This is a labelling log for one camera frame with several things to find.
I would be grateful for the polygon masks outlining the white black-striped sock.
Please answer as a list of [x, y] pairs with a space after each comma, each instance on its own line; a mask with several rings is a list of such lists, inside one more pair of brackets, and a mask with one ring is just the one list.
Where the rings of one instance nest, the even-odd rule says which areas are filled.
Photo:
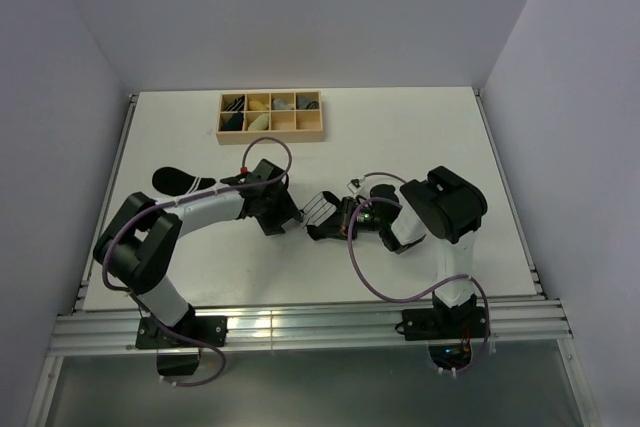
[[320, 226], [336, 212], [340, 202], [341, 200], [330, 191], [319, 192], [301, 209], [302, 225]]

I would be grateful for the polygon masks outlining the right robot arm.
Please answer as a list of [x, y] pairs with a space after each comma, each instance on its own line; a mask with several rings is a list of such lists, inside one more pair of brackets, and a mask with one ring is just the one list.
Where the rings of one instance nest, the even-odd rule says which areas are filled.
[[303, 225], [315, 241], [354, 241], [362, 231], [378, 234], [384, 247], [400, 255], [428, 237], [434, 239], [436, 288], [432, 306], [403, 314], [407, 340], [480, 338], [487, 333], [488, 308], [471, 280], [473, 250], [488, 211], [482, 192], [444, 166], [424, 180], [379, 183], [362, 189], [375, 172], [350, 181], [351, 194], [321, 191], [303, 208]]

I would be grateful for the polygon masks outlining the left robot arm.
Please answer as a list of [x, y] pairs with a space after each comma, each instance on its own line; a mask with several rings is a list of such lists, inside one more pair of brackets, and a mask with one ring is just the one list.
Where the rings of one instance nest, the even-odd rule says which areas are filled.
[[282, 181], [252, 187], [218, 182], [164, 200], [136, 192], [99, 237], [93, 258], [160, 322], [159, 335], [170, 345], [183, 346], [191, 339], [203, 342], [216, 329], [196, 319], [194, 307], [168, 278], [173, 252], [178, 240], [191, 232], [247, 217], [256, 219], [266, 236], [283, 234], [283, 225], [291, 220], [302, 221]]

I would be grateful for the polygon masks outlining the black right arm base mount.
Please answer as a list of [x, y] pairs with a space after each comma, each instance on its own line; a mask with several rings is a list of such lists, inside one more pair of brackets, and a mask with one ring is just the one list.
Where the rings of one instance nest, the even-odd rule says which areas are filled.
[[406, 341], [482, 339], [488, 326], [482, 307], [405, 309], [401, 317], [395, 330]]

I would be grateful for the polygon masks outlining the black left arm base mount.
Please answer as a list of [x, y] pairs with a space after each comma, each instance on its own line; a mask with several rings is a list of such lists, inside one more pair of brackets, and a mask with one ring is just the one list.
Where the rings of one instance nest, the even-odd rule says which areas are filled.
[[170, 328], [154, 317], [143, 317], [138, 325], [135, 348], [166, 350], [223, 347], [226, 341], [227, 320], [226, 316], [195, 316]]

